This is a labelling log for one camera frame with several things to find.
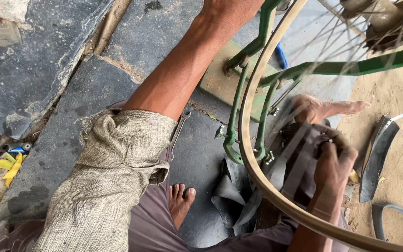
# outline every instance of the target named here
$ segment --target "hand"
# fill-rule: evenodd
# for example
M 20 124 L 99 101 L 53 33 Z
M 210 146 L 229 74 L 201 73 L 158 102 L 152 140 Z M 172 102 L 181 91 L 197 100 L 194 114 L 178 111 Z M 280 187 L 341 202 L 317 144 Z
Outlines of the hand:
M 205 0 L 200 15 L 239 29 L 257 13 L 264 0 Z
M 358 152 L 335 129 L 324 125 L 313 125 L 332 139 L 322 146 L 322 154 L 316 165 L 313 179 L 318 189 L 340 189 L 347 183 Z

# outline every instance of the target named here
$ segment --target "bicycle wheel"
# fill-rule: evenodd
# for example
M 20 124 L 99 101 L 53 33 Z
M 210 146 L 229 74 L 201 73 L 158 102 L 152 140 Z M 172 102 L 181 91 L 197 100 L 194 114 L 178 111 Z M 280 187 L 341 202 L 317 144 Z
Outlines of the bicycle wheel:
M 276 45 L 281 40 L 283 34 L 286 32 L 291 21 L 295 19 L 299 10 L 303 7 L 306 0 L 296 0 L 290 7 L 284 18 L 279 22 L 275 32 L 272 34 L 265 48 L 263 49 L 258 63 L 250 77 L 248 86 L 245 91 L 244 98 L 242 100 L 242 108 L 239 118 L 239 139 L 240 139 L 240 152 L 242 155 L 243 163 L 249 172 L 251 178 L 264 194 L 273 204 L 280 208 L 283 212 L 290 215 L 294 220 L 299 223 L 309 227 L 310 229 L 327 236 L 329 238 L 336 239 L 343 242 L 356 249 L 362 249 L 364 251 L 403 251 L 403 246 L 388 243 L 381 240 L 376 240 L 361 234 L 356 234 L 351 231 L 340 229 L 333 226 L 309 213 L 303 209 L 296 206 L 294 203 L 290 202 L 285 198 L 280 192 L 278 192 L 275 187 L 268 181 L 263 172 L 260 169 L 259 163 L 255 159 L 255 154 L 250 141 L 250 112 L 254 94 L 256 89 L 260 84 L 262 84 L 262 73 L 264 67 L 271 54 L 273 53 Z M 333 58 L 345 52 L 351 52 L 349 57 L 345 62 L 342 63 L 341 68 L 338 69 L 337 77 L 331 82 L 330 86 L 322 90 L 323 94 L 327 94 L 328 91 L 333 90 L 333 86 L 337 83 L 340 76 L 346 74 L 358 75 L 360 72 L 352 72 L 351 69 L 355 66 L 354 60 L 358 60 L 365 56 L 367 51 L 372 51 L 374 53 L 380 53 L 389 49 L 396 49 L 398 46 L 403 44 L 403 11 L 401 13 L 389 9 L 389 7 L 380 7 L 380 5 L 389 4 L 387 2 L 382 3 L 381 1 L 363 1 L 364 4 L 360 6 L 355 6 L 348 3 L 343 3 L 343 8 L 336 12 L 338 17 L 335 20 L 335 25 L 330 28 L 327 32 L 323 34 L 318 34 L 315 39 L 309 43 L 315 43 L 319 39 L 323 38 L 325 40 L 323 50 L 320 51 L 316 59 L 311 62 L 307 67 L 302 68 L 302 70 L 297 71 L 294 75 L 288 75 L 287 79 L 297 79 L 299 77 L 308 76 L 309 74 L 315 73 L 317 67 L 322 64 L 323 61 Z M 381 21 L 383 17 L 390 16 L 391 21 Z M 361 42 L 354 44 L 350 48 L 339 47 L 334 49 L 332 52 L 326 55 L 324 52 L 326 49 L 331 47 L 336 41 L 337 35 L 334 35 L 335 29 L 339 26 L 339 23 L 345 24 L 347 27 L 355 29 L 358 25 L 364 27 L 363 31 L 358 31 L 354 39 L 350 39 L 349 42 L 352 43 L 356 38 L 360 38 L 361 35 L 365 34 L 365 37 Z M 339 31 L 339 35 L 343 35 L 348 31 Z M 363 51 L 361 55 L 357 55 L 361 52 L 360 49 L 366 46 L 367 50 Z M 396 54 L 390 54 L 384 58 L 383 66 L 380 70 L 388 70 L 398 66 L 396 61 Z

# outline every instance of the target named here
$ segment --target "open-end wrench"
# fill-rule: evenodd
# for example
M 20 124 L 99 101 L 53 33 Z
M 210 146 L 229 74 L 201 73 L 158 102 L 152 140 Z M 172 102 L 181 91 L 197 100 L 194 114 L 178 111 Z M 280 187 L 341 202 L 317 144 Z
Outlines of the open-end wrench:
M 191 117 L 191 112 L 185 114 L 184 110 L 181 112 L 180 119 L 178 120 L 178 125 L 176 126 L 174 135 L 171 140 L 171 145 L 170 145 L 170 154 L 169 154 L 169 162 L 173 160 L 173 147 L 175 146 L 176 140 L 178 139 L 178 135 L 180 135 L 180 131 L 183 128 L 184 121 Z

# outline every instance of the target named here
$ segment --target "bare foot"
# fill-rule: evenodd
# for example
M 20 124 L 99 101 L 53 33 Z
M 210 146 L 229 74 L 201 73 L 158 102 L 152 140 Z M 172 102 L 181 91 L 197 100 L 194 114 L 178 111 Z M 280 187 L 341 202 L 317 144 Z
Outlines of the bare foot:
M 371 104 L 366 101 L 339 101 L 327 102 L 318 100 L 308 94 L 298 94 L 294 97 L 295 108 L 302 111 L 295 117 L 297 122 L 321 123 L 322 119 L 338 114 L 357 114 Z
M 180 229 L 180 226 L 189 211 L 189 207 L 195 199 L 194 188 L 189 188 L 183 199 L 184 188 L 184 184 L 176 184 L 173 187 L 169 186 L 169 210 L 176 230 Z

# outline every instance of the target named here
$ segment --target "sandy ground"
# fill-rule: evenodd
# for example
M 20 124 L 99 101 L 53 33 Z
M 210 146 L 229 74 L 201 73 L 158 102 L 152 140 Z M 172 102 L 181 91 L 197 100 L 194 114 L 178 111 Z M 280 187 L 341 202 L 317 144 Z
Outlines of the sandy ground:
M 337 127 L 353 146 L 366 150 L 373 127 L 380 117 L 403 113 L 403 68 L 359 77 L 349 100 L 365 100 L 372 104 L 358 115 L 342 116 Z M 359 203 L 359 186 L 355 185 L 352 200 L 346 204 L 351 210 L 349 228 L 362 235 L 375 237 L 372 203 L 391 202 L 403 207 L 403 118 L 397 123 L 400 130 L 391 144 L 381 174 L 386 180 L 379 184 L 372 202 Z M 403 215 L 388 209 L 384 211 L 383 219 L 389 242 L 403 245 Z

